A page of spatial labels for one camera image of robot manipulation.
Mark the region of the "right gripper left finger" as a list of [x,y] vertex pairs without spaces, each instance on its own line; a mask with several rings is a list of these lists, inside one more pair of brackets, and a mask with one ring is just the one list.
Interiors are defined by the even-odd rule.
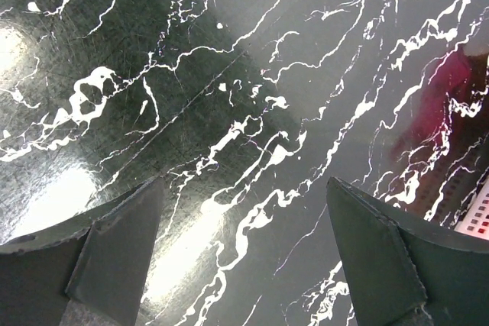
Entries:
[[134,325],[164,201],[155,176],[1,246],[3,325]]

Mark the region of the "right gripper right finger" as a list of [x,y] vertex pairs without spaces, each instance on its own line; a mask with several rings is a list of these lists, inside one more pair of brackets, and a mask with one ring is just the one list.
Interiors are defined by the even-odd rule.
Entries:
[[359,325],[486,325],[488,242],[332,177],[326,201]]

